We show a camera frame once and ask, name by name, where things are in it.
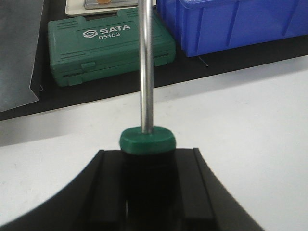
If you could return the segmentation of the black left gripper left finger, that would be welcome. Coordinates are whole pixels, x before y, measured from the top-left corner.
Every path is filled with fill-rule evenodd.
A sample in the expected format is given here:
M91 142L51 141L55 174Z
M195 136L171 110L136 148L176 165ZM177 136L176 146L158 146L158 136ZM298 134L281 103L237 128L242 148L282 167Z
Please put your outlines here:
M123 231L123 153L100 150L55 196L2 231Z

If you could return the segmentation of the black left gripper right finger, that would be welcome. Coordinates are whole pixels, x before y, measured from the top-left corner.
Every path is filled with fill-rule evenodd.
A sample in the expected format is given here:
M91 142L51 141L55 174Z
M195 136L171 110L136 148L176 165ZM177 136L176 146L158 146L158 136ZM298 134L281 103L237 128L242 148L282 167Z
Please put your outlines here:
M200 150L175 151L181 231L261 231L217 179Z

